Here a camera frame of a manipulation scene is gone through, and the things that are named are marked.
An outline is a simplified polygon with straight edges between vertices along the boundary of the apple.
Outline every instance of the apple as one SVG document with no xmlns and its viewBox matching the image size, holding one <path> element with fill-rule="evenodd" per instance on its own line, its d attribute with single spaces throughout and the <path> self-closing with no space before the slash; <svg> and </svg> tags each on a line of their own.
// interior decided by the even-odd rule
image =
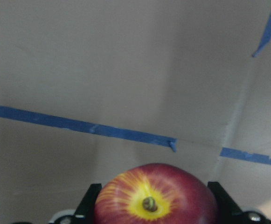
<svg viewBox="0 0 271 224">
<path fill-rule="evenodd" d="M 100 191 L 95 224 L 216 224 L 214 195 L 192 174 L 151 163 L 119 174 Z"/>
</svg>

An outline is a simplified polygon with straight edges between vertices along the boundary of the blue painter's tape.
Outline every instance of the blue painter's tape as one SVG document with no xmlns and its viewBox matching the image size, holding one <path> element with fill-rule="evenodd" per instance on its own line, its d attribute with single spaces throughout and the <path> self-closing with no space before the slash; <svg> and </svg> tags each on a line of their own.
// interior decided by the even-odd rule
<svg viewBox="0 0 271 224">
<path fill-rule="evenodd" d="M 176 151 L 175 143 L 177 139 L 161 135 L 93 124 L 85 121 L 61 118 L 57 116 L 24 111 L 5 106 L 0 106 L 0 117 L 38 125 L 58 127 L 77 132 L 91 133 L 108 137 L 150 143 L 159 146 L 166 146 L 172 148 L 174 152 Z"/>
<path fill-rule="evenodd" d="M 259 55 L 259 53 L 263 50 L 263 48 L 269 43 L 271 39 L 271 13 L 268 19 L 268 22 L 266 24 L 266 28 L 264 30 L 261 42 L 258 46 L 258 49 L 256 50 L 255 53 L 253 53 L 253 57 L 257 57 Z"/>
<path fill-rule="evenodd" d="M 220 156 L 271 165 L 271 159 L 269 158 L 268 155 L 250 154 L 247 152 L 231 148 L 222 148 Z"/>
</svg>

